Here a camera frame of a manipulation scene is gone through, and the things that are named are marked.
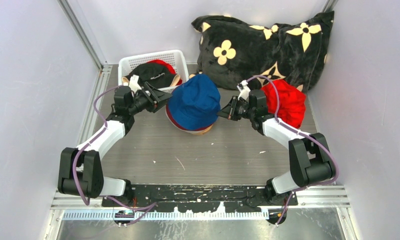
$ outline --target pillow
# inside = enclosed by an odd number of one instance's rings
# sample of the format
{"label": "pillow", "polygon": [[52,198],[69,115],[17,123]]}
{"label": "pillow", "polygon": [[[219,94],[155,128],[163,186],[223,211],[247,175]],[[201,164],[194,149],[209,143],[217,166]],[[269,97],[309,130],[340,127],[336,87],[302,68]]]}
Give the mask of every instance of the pillow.
{"label": "pillow", "polygon": [[[284,79],[305,93],[324,69],[334,12],[319,13],[297,25],[251,25],[234,17],[200,16],[191,25],[201,33],[197,72],[219,88],[237,89],[254,75]],[[254,79],[250,89],[266,80]]]}

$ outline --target blue bucket hat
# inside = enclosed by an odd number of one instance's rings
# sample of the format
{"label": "blue bucket hat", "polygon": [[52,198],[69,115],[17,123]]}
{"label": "blue bucket hat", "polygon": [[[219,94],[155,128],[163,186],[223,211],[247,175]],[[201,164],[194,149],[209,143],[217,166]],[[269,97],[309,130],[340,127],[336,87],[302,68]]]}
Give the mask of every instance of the blue bucket hat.
{"label": "blue bucket hat", "polygon": [[173,90],[166,114],[182,130],[204,130],[218,119],[220,100],[221,95],[212,80],[205,74],[198,74]]}

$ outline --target white basket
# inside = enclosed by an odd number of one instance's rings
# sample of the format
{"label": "white basket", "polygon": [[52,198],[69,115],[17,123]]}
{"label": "white basket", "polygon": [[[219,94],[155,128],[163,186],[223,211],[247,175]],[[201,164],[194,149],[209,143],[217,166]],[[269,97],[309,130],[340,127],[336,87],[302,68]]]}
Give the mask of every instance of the white basket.
{"label": "white basket", "polygon": [[[181,76],[182,83],[185,83],[188,80],[188,69],[183,52],[180,50],[169,50],[122,58],[119,61],[119,67],[117,69],[117,83],[122,85],[122,77],[129,75],[138,65],[156,59],[160,59],[170,64],[173,69],[175,69],[176,74]],[[176,86],[170,86],[161,88],[160,90],[170,93],[175,88]]]}

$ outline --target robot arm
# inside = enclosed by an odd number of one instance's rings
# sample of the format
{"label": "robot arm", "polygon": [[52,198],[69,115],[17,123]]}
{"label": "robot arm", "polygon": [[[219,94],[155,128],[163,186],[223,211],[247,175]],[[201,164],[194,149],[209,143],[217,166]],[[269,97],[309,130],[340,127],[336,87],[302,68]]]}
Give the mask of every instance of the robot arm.
{"label": "robot arm", "polygon": [[128,134],[135,122],[135,114],[143,110],[155,113],[172,97],[170,93],[155,89],[147,82],[143,87],[139,86],[137,76],[133,77],[129,86],[115,89],[112,112],[102,128],[84,143],[75,148],[67,147],[61,152],[58,177],[60,193],[79,195],[72,166],[77,152],[88,144],[76,165],[83,166],[83,171],[77,172],[77,178],[84,195],[88,198],[122,196],[125,202],[133,199],[131,182],[103,176],[101,159],[117,141]]}
{"label": "robot arm", "polygon": [[[292,128],[281,119],[277,121],[272,113],[268,113],[266,96],[263,91],[250,91],[248,88],[246,91],[244,85],[241,85],[239,90],[241,91],[240,95],[233,96],[228,105],[218,113],[218,116],[233,121],[241,118],[249,119],[254,130],[276,140],[289,153],[290,171],[266,182],[264,194],[267,200],[270,201],[275,196],[335,176],[335,167],[329,156],[312,141],[299,135],[299,133],[309,135],[328,149],[323,134],[309,134]],[[315,157],[310,159],[308,154],[315,154]]]}

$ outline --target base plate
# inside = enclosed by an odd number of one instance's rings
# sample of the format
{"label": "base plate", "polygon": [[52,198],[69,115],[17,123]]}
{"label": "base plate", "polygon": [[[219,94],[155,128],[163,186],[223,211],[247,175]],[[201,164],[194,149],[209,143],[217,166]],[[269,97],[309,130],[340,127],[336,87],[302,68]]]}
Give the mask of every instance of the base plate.
{"label": "base plate", "polygon": [[[175,209],[180,213],[214,212],[221,203],[226,213],[260,212],[261,206],[283,206],[289,193],[281,194],[272,201],[264,198],[263,186],[255,185],[132,185],[134,201],[132,206],[146,207],[156,203],[155,211],[171,213]],[[297,205],[297,198],[289,205]],[[120,207],[115,202],[103,199],[103,207]]]}

